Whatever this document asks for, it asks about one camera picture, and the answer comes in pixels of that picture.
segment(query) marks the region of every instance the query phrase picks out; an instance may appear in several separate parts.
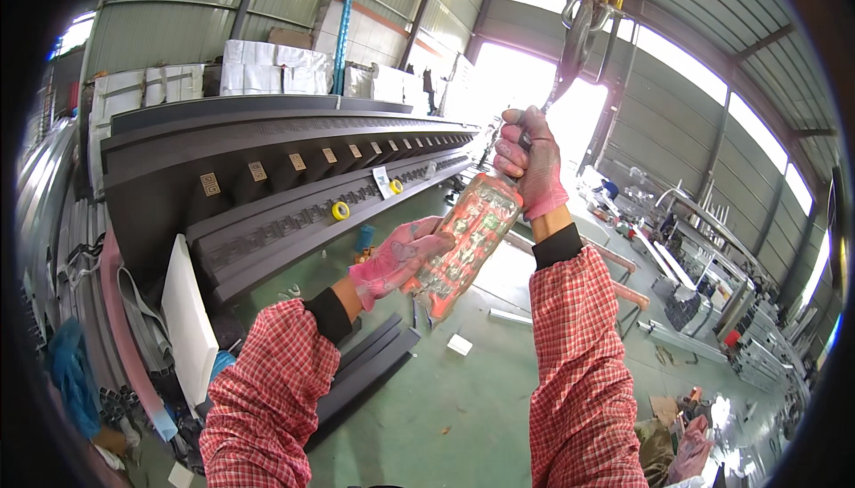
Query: checkered sleeve cover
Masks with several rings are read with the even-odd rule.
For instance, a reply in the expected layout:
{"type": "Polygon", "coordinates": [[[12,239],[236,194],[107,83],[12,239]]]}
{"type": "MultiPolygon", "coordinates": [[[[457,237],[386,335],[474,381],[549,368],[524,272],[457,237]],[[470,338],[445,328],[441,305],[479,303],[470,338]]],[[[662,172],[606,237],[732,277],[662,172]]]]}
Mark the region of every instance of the checkered sleeve cover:
{"type": "Polygon", "coordinates": [[[303,488],[311,479],[303,446],[338,357],[302,301],[262,310],[238,362],[208,387],[215,406],[199,440],[208,487],[303,488]]]}
{"type": "Polygon", "coordinates": [[[603,259],[584,247],[536,272],[529,288],[540,380],[529,415],[532,485],[647,488],[603,259]]]}

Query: debris on floor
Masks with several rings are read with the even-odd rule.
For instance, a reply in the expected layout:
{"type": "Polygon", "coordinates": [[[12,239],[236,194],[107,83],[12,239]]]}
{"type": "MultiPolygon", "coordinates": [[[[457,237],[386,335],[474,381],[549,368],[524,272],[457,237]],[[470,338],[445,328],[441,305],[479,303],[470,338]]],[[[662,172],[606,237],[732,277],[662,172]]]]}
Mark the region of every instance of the debris on floor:
{"type": "Polygon", "coordinates": [[[449,340],[448,347],[449,349],[457,351],[465,356],[466,354],[469,354],[469,350],[472,349],[472,342],[469,342],[455,334],[452,336],[452,339],[449,340]]]}

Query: person's right hand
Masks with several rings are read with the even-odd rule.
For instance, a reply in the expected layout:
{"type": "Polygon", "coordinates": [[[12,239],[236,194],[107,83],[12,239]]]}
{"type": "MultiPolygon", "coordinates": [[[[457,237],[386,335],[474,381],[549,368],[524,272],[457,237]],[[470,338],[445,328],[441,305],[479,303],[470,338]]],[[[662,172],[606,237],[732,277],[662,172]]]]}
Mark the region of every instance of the person's right hand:
{"type": "Polygon", "coordinates": [[[512,178],[519,178],[523,214],[526,220],[540,217],[566,203],[570,196],[559,179],[561,155],[549,130],[546,117],[534,106],[506,109],[502,138],[496,142],[493,166],[512,178]],[[523,130],[529,132],[532,148],[527,153],[518,144],[523,130]]]}

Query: white foam block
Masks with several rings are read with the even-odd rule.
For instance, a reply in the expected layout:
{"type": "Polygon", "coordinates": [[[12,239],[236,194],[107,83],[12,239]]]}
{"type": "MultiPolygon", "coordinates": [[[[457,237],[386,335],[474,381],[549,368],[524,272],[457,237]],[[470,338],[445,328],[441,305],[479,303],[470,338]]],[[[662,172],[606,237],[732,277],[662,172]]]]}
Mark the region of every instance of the white foam block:
{"type": "Polygon", "coordinates": [[[187,403],[195,407],[208,395],[217,342],[202,303],[184,234],[175,236],[161,306],[172,343],[175,374],[187,403]]]}
{"type": "Polygon", "coordinates": [[[472,342],[469,342],[455,334],[452,336],[452,339],[449,340],[448,348],[465,356],[466,354],[469,354],[469,350],[472,349],[472,342]]]}
{"type": "Polygon", "coordinates": [[[190,484],[193,482],[193,472],[176,462],[172,466],[172,471],[169,472],[168,481],[175,488],[190,488],[190,484]]]}

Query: pink glove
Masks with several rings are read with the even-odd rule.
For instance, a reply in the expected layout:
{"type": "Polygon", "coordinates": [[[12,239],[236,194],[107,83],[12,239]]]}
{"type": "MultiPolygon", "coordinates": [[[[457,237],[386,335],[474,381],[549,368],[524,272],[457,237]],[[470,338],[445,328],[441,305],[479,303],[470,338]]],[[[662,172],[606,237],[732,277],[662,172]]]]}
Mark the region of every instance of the pink glove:
{"type": "Polygon", "coordinates": [[[570,196],[559,179],[561,154],[544,115],[530,106],[525,112],[506,109],[502,119],[506,124],[502,126],[502,138],[496,142],[493,165],[510,177],[521,177],[519,186],[525,219],[540,217],[566,203],[570,196]],[[517,144],[523,129],[529,131],[532,141],[528,153],[517,144]]]}
{"type": "Polygon", "coordinates": [[[440,221],[441,217],[433,216],[399,226],[368,260],[350,268],[347,274],[366,311],[410,279],[425,260],[454,248],[451,234],[431,234],[440,221]]]}

